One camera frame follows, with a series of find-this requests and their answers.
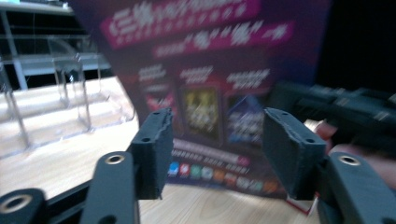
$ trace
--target card image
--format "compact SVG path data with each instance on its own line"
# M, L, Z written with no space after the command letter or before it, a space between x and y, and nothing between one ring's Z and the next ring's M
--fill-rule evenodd
M192 133L219 141L219 100L214 87L183 91L184 115Z
M230 97L228 105L228 142L260 146L264 114L259 99L253 95Z

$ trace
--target finger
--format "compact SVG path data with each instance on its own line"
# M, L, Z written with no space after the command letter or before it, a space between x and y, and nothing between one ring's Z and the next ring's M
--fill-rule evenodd
M324 121L322 121L315 128L315 133L319 135L323 140L330 140L336 132L337 132L337 128Z

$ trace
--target metal screw hole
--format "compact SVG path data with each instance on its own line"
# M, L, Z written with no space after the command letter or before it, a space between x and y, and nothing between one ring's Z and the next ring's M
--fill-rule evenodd
M338 159L341 162L343 162L345 164L348 164L348 165L355 165L355 166L361 165L361 163L358 160L356 160L355 158L353 158L353 157L340 156Z
M123 160L125 160L125 157L123 157L121 155L114 155L114 156L107 158L106 163L109 165L114 165L114 164L118 164L118 163L122 162Z
M0 204L0 214L16 212L29 204L32 199L33 197L28 194L13 196Z

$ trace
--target table surface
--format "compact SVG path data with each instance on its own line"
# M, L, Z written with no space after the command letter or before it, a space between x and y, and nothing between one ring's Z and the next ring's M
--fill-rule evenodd
M39 188L51 198L73 188L92 178L101 156L125 150L137 129L134 119L2 159L0 195ZM282 200L178 185L166 185L162 200L140 201L140 216L143 224L319 223L316 212L307 217Z

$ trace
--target colorful icon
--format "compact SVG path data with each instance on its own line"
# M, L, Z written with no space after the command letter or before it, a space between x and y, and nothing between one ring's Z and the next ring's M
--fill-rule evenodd
M178 162L177 161L173 161L171 163L171 165L169 166L168 174L169 175L177 175L177 173L178 173Z
M222 170L215 170L213 174L213 179L217 182L222 182L224 180L225 172Z
M240 189L247 189L249 185L250 185L250 180L245 177L239 176L236 179L236 186Z
M186 177L190 174L190 165L187 163L181 163L179 168L180 176Z
M190 177L193 179L199 179L201 177L202 166L192 165L190 168Z
M235 183L236 183L236 175L227 173L224 176L224 181L228 187L233 187L233 186L235 186Z
M252 180L250 182L250 186L248 187L250 190L260 191L262 190L263 183L261 181Z
M207 166L202 168L202 178L205 180L211 179L213 176L213 169Z

